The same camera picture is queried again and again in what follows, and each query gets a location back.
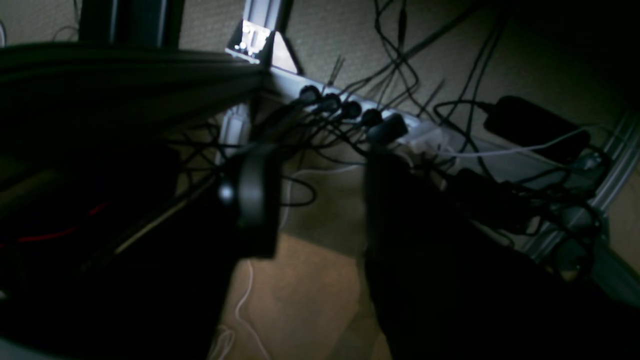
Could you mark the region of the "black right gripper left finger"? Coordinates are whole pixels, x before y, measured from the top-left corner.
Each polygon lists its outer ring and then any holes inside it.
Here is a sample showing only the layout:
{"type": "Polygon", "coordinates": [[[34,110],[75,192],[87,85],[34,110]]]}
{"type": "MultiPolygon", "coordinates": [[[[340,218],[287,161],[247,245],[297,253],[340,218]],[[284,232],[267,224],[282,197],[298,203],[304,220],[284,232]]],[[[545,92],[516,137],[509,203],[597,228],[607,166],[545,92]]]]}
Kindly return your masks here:
{"type": "Polygon", "coordinates": [[[281,215],[281,151],[253,144],[234,152],[222,167],[218,199],[242,258],[275,255],[281,215]]]}

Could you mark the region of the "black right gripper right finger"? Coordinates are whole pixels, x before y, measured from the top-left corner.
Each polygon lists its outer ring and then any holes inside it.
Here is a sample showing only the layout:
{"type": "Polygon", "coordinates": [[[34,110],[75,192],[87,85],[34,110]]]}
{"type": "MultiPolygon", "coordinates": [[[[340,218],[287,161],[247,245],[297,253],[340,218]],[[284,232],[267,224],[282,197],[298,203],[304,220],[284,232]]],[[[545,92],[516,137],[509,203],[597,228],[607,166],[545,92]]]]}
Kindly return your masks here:
{"type": "Polygon", "coordinates": [[[394,360],[637,360],[639,309],[567,284],[371,146],[364,267],[394,360]]]}

